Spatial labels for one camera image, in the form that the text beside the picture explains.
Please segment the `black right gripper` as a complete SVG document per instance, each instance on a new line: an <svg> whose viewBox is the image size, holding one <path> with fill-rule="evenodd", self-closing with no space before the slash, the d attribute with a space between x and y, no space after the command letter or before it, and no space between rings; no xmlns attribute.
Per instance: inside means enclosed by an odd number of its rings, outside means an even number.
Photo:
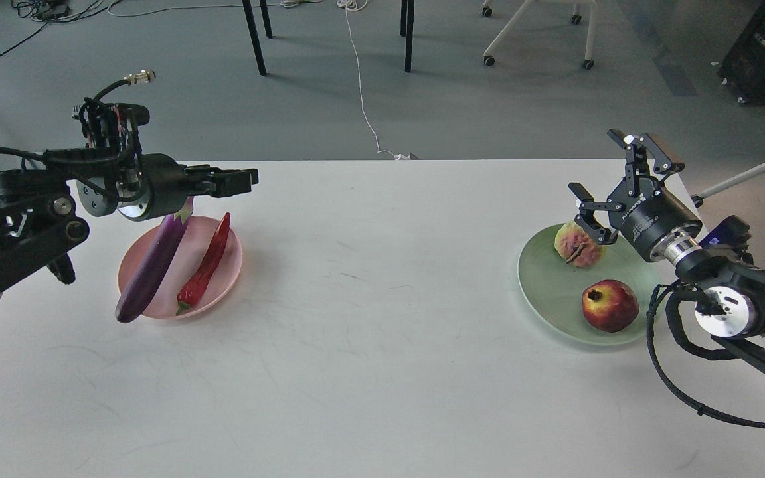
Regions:
<svg viewBox="0 0 765 478"><path fill-rule="evenodd" d="M656 262L652 250L672 230L682 229L692 237L701 232L701 220L664 189L667 178L683 171L685 163L655 134L626 134L616 128L607 134L624 148L624 176L608 196L610 202L596 202L584 185L568 183L580 203L574 221L601 246L614 244L619 230L644 260ZM598 222L598 211L607 212L616 230Z"/></svg>

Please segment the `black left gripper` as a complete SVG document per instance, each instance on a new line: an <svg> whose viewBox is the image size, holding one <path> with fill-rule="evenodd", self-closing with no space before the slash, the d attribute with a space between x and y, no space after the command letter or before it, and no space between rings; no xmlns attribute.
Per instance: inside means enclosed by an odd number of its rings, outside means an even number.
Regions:
<svg viewBox="0 0 765 478"><path fill-rule="evenodd" d="M221 169L210 165L182 166L169 155L141 155L140 163L124 167L116 182L119 197L136 197L116 203L115 209L131 221L146 221L175 214L188 197L207 195L222 199L251 193L259 182L258 170ZM197 181L189 185L188 181Z"/></svg>

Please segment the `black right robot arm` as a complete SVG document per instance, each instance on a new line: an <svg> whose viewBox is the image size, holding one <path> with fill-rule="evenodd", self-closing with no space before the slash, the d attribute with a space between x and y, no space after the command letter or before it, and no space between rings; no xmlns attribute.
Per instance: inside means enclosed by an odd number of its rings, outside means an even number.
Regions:
<svg viewBox="0 0 765 478"><path fill-rule="evenodd" d="M598 202L582 184L568 187L579 202L576 223L595 242L606 246L623 236L643 260L665 260L675 269L675 281L655 287L646 312L645 341L655 371L698 415L765 429L765 422L726 414L680 390L663 371L653 342L655 315L662 307L672 338L684 351L710 361L743 360L765 375L765 270L754 266L744 243L698 242L701 221L665 186L684 166L672 161L655 137L616 129L608 136L625 151L624 175L616 188Z"/></svg>

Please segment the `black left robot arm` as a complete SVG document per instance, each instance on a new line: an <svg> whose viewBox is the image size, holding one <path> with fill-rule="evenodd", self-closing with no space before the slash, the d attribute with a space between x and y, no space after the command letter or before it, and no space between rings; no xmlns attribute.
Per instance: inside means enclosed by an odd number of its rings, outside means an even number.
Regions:
<svg viewBox="0 0 765 478"><path fill-rule="evenodd" d="M64 283L75 281L69 251L85 242L88 222L76 214L68 187L88 214L119 212L131 221L165 218L200 195L221 199L249 193L257 169L182 165L164 154L144 154L139 127L151 115L145 106L107 103L104 96L122 86L146 84L154 72L125 76L83 100L74 112L87 145L35 153L0 147L0 155L38 161L42 169L0 171L0 293L41 268Z"/></svg>

